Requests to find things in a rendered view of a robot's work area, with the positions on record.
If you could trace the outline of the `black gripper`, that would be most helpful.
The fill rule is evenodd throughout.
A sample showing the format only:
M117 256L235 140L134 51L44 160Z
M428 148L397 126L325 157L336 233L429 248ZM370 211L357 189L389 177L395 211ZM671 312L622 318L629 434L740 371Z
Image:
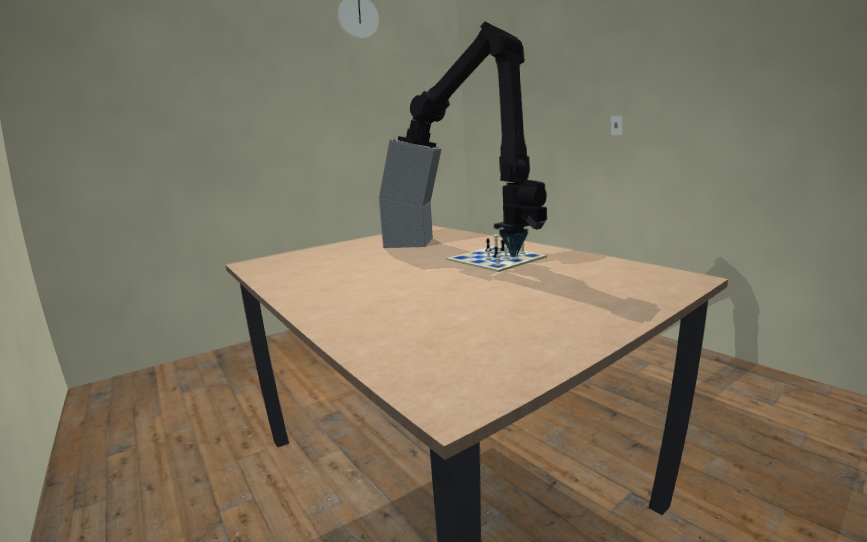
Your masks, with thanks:
M526 226L530 226L528 223L519 224L519 225L509 225L506 224L506 206L514 207L518 206L518 204L503 204L503 222L495 223L494 229L500 229L499 234L506 244L508 251L512 257L515 257L516 252L517 256L521 249L523 242L525 241L528 235L528 229L524 229ZM509 240L508 240L509 238ZM510 242L510 243L509 243ZM513 250L513 251L512 251Z

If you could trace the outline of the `blue and cream chessboard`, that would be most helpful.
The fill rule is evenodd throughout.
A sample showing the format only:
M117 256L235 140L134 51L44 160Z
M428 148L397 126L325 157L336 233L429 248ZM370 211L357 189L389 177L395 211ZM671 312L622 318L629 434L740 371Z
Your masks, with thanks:
M494 246L490 247L490 248L492 249L492 251L494 250ZM461 263L461 264L466 264L466 265L470 265L470 266L474 266L474 267L479 267L479 268L483 268L483 269L487 269L487 270L500 272L503 270L507 270L507 269L510 269L510 268L513 268L516 266L520 266L520 265L523 265L523 264L533 262L533 261L547 257L547 255L544 255L544 254L525 251L526 254L519 254L518 253L519 259L514 260L514 259L512 259L513 257L510 256L509 251L507 249L507 254L510 257L510 259L503 259L502 257L504 255L504 251L500 251L500 253L498 253L498 254L500 255L500 263L502 265L501 266L495 266L496 261L497 261L497 259L493 257L495 253L492 253L492 251L490 251L491 252L490 256L492 259L486 260L485 258L487 257L487 252L485 250L486 250L486 248L481 249L481 250L477 250L477 251L473 251L473 252L469 252L469 253L465 253L465 254L461 254L461 255L457 255L457 256L453 256L453 257L449 257L449 258L446 258L446 260Z

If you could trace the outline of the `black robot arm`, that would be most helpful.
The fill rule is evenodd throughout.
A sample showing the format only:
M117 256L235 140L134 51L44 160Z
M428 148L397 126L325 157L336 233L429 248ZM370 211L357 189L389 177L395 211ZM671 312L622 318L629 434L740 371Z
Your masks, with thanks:
M500 181L513 182L502 187L503 204L523 205L506 206L506 224L528 223L533 229L541 229L547 220L547 207L541 207L547 197L545 183L525 180L529 178L530 162L524 139L520 83L520 64L524 62L523 45L517 37L487 22L480 27L476 39L440 81L428 92L424 91L412 99L410 129L407 129L406 137L398 136L398 141L436 148L437 143L429 142L430 123L443 119L450 105L448 99L491 53L495 57L499 78L502 129Z

